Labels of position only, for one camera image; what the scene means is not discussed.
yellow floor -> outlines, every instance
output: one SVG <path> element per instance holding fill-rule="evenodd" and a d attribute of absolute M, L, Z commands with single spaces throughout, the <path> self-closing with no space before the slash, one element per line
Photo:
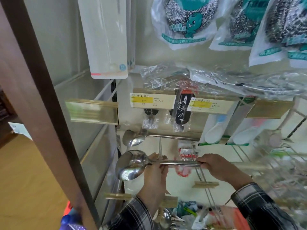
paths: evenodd
<path fill-rule="evenodd" d="M 1 229 L 59 229 L 66 203 L 33 141 L 18 135 L 0 149 Z"/>

person's right hand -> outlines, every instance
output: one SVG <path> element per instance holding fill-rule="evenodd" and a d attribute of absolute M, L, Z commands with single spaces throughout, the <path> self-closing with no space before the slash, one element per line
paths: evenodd
<path fill-rule="evenodd" d="M 235 165 L 218 154 L 205 154 L 196 159 L 202 163 L 201 167 L 208 169 L 210 174 L 218 180 L 228 182 L 236 190 L 253 182 L 253 179 L 239 170 Z"/>

plaid shirt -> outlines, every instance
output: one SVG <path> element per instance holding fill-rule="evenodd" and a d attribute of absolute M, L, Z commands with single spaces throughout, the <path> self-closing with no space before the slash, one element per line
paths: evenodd
<path fill-rule="evenodd" d="M 282 211 L 256 183 L 242 187 L 232 194 L 231 199 L 248 221 L 251 230 L 299 229 L 294 220 Z M 153 226 L 148 209 L 135 196 L 111 222 L 102 227 L 102 230 L 153 230 Z"/>

red object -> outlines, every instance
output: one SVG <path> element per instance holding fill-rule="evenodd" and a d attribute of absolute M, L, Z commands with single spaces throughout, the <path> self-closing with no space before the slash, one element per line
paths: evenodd
<path fill-rule="evenodd" d="M 66 205 L 66 208 L 65 208 L 65 210 L 64 210 L 63 216 L 68 215 L 68 213 L 71 211 L 71 209 L 72 209 L 72 206 L 71 206 L 71 204 L 70 204 L 70 201 L 68 201 L 68 202 L 67 202 L 67 205 Z"/>

price tag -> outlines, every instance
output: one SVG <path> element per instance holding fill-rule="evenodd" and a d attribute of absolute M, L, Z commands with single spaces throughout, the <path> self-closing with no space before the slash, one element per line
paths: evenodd
<path fill-rule="evenodd" d="M 133 108 L 171 110 L 175 98 L 176 95 L 172 94 L 130 93 L 130 104 Z"/>
<path fill-rule="evenodd" d="M 193 97 L 187 111 L 205 112 L 210 114 L 227 114 L 233 103 L 234 101 Z"/>

